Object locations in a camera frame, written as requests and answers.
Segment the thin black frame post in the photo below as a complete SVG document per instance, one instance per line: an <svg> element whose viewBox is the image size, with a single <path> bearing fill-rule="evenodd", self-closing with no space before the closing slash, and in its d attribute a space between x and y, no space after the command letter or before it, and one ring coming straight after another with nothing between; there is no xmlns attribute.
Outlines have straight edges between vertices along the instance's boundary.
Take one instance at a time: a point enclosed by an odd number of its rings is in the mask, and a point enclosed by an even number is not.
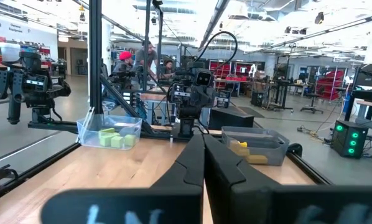
<svg viewBox="0 0 372 224"><path fill-rule="evenodd" d="M149 20L151 11L152 0L146 0L146 19L145 19L145 39L144 39L144 74L143 74L143 84L142 90L147 90L147 68L148 68L148 50L149 50Z"/></svg>

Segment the grey translucent bin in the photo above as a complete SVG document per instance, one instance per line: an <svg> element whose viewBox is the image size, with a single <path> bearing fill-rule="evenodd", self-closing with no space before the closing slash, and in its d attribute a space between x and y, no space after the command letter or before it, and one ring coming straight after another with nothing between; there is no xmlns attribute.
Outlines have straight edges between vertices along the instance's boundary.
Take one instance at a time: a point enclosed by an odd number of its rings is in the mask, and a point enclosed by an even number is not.
<svg viewBox="0 0 372 224"><path fill-rule="evenodd" d="M267 166L281 166L286 156L289 140L275 130L224 126L223 142L230 149L230 141L247 142L249 155L265 155Z"/></svg>

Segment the black computer green lights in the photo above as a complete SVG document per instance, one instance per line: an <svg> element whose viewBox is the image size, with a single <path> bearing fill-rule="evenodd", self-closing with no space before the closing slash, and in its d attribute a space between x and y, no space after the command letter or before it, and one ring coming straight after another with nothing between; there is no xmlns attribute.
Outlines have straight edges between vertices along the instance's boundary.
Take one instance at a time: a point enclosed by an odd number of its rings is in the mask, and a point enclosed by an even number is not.
<svg viewBox="0 0 372 224"><path fill-rule="evenodd" d="M360 159L368 128L350 121L336 120L330 147L341 157Z"/></svg>

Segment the clear plastic bin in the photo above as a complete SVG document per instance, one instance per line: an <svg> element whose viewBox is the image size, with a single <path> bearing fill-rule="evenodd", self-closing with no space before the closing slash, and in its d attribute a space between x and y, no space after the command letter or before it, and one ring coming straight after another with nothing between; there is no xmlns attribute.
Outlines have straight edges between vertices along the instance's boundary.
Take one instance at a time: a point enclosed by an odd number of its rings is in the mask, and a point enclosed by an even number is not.
<svg viewBox="0 0 372 224"><path fill-rule="evenodd" d="M137 136L138 143L140 139L142 121L143 120L141 118L133 118L129 116L108 114L88 115L86 118L77 121L78 142L83 146L103 147L100 146L100 135L98 134L98 131L101 129L114 128L115 133L113 133L113 137L124 137L127 134L134 134ZM111 146L103 148L116 149ZM126 151L129 149L131 149L131 147L126 147L124 145L123 148L118 150Z"/></svg>

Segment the black box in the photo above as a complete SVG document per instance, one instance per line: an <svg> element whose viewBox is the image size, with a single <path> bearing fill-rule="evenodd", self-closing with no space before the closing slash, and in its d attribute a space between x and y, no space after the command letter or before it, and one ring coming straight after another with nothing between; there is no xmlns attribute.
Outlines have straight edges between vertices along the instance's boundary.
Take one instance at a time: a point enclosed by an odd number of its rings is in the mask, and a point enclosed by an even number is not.
<svg viewBox="0 0 372 224"><path fill-rule="evenodd" d="M231 108L211 109L209 130L221 130L223 126L252 128L254 126L254 116Z"/></svg>

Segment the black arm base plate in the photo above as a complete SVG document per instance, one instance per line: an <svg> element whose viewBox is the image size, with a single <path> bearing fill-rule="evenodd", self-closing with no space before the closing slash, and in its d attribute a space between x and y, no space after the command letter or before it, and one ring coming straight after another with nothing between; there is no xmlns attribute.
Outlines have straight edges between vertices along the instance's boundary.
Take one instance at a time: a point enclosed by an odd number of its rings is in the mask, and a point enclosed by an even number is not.
<svg viewBox="0 0 372 224"><path fill-rule="evenodd" d="M200 134L205 134L205 130L196 125L181 127L180 124L177 124L170 132L171 138L173 138L174 141L189 141L194 135Z"/></svg>

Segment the black office chair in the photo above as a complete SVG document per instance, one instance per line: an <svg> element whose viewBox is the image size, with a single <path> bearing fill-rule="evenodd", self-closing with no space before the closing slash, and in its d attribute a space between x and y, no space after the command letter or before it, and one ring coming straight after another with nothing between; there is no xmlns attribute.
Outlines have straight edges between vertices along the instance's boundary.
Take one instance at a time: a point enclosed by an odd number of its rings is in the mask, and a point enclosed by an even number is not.
<svg viewBox="0 0 372 224"><path fill-rule="evenodd" d="M311 93L309 95L311 97L311 102L308 106L304 106L300 109L300 111L311 111L313 114L315 114L316 112L320 112L323 114L323 110L320 110L318 109L316 106L315 106L315 100L320 97L320 95L318 94L315 94L315 93Z"/></svg>

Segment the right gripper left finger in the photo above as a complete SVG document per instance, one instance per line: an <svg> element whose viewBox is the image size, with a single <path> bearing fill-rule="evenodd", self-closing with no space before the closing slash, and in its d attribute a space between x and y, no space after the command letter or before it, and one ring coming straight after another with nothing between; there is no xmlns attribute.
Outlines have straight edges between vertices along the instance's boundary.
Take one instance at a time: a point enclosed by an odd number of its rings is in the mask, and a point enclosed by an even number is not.
<svg viewBox="0 0 372 224"><path fill-rule="evenodd" d="M42 224L202 224L204 140L195 135L148 188L75 189L43 206Z"/></svg>

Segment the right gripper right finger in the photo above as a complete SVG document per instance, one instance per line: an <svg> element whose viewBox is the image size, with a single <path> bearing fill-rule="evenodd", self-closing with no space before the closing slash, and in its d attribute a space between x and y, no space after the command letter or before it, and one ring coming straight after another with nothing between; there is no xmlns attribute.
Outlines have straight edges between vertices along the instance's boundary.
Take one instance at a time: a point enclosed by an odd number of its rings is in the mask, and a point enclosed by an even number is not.
<svg viewBox="0 0 372 224"><path fill-rule="evenodd" d="M282 185L211 135L204 141L214 224L372 224L372 186Z"/></svg>

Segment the red shelf unit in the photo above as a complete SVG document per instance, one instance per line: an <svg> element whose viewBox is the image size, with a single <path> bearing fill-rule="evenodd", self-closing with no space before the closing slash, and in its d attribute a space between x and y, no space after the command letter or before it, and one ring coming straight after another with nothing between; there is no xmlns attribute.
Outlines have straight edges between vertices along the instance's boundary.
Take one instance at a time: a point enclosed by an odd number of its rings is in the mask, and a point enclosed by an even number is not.
<svg viewBox="0 0 372 224"><path fill-rule="evenodd" d="M215 78L226 78L228 75L236 75L238 77L245 77L249 75L251 67L256 66L257 70L264 70L264 62L246 62L242 60L230 61L220 67L218 70L215 69L222 64L222 60L210 60L208 68L213 72Z"/></svg>

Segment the black frame rail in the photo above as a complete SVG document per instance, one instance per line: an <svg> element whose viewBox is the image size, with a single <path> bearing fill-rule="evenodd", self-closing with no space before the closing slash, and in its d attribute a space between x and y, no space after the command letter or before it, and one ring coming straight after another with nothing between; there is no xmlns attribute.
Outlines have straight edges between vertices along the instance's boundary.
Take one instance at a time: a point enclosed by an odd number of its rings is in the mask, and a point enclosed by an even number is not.
<svg viewBox="0 0 372 224"><path fill-rule="evenodd" d="M299 143L293 143L288 146L286 156L315 184L333 185L330 180L303 160L302 153L303 147Z"/></svg>
<svg viewBox="0 0 372 224"><path fill-rule="evenodd" d="M161 140L174 140L173 138L171 138L171 135L170 135L170 132L171 132L171 129L169 130L159 130L159 129L155 129L153 130L153 133L148 133L146 131L141 131L141 135L140 137L141 138L148 138L148 139L161 139ZM210 134L214 137L214 138L221 138L221 131L219 130L210 130Z"/></svg>
<svg viewBox="0 0 372 224"><path fill-rule="evenodd" d="M8 192L15 189L16 187L18 187L19 185L23 184L26 180L42 172L44 169L48 168L48 166L51 166L61 158L73 152L80 146L81 146L80 143L73 143L72 145L48 157L46 160L38 163L37 165L31 167L30 169L21 174L18 174L17 171L14 169L10 169L9 164L4 165L3 167L0 168L0 180L8 177L10 181L6 182L3 185L0 185L0 198L7 194Z"/></svg>

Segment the black monitor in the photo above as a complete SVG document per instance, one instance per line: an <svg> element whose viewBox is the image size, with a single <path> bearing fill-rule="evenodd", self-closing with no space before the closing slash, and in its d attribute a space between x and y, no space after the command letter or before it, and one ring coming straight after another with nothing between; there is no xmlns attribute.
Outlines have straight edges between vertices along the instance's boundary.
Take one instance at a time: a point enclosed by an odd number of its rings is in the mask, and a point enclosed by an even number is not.
<svg viewBox="0 0 372 224"><path fill-rule="evenodd" d="M355 75L355 85L372 87L372 64L363 64Z"/></svg>

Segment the background black base rail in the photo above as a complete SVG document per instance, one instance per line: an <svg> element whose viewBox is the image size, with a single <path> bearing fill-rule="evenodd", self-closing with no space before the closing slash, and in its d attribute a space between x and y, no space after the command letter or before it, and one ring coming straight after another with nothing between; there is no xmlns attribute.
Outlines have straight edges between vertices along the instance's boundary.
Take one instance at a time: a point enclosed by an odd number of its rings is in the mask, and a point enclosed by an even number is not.
<svg viewBox="0 0 372 224"><path fill-rule="evenodd" d="M69 133L78 134L77 123L73 121L31 121L28 123L28 128L66 131Z"/></svg>

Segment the black diagonal frame brace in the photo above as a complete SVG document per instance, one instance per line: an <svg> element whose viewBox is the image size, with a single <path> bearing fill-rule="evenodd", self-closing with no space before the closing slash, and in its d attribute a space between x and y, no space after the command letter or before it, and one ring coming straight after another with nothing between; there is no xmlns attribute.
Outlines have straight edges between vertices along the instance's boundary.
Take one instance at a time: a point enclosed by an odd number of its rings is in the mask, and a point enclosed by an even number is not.
<svg viewBox="0 0 372 224"><path fill-rule="evenodd" d="M133 107L129 103L126 102L126 100L123 98L120 92L117 89L115 89L115 87L111 84L111 82L107 78L104 77L103 74L100 75L100 82L105 87L105 89L114 96L117 102L124 108L124 110L128 114L131 114L135 118L141 118L138 115L138 113L133 109ZM142 130L147 134L154 133L151 126L145 121L142 121L141 127L142 127Z"/></svg>

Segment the person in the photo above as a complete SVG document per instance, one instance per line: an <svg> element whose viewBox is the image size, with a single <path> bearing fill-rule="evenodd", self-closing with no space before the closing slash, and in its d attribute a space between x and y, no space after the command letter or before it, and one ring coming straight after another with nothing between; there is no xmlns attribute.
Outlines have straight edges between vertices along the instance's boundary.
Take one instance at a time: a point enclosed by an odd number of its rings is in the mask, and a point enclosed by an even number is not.
<svg viewBox="0 0 372 224"><path fill-rule="evenodd" d="M130 52L122 52L119 56L119 61L116 63L112 71L111 78L122 78L130 76L133 70L133 59Z"/></svg>
<svg viewBox="0 0 372 224"><path fill-rule="evenodd" d="M160 68L160 77L161 78L170 78L174 76L175 72L173 69L173 61L172 60L166 60L163 64L163 66Z"/></svg>
<svg viewBox="0 0 372 224"><path fill-rule="evenodd" d="M146 66L147 71L154 78L157 77L155 71L151 69L152 63L155 63L156 67L158 64L158 54L154 50L154 46L151 42L147 41L147 48L145 49L145 43L142 43L142 48L136 51L135 64L133 70L136 70L139 66Z"/></svg>

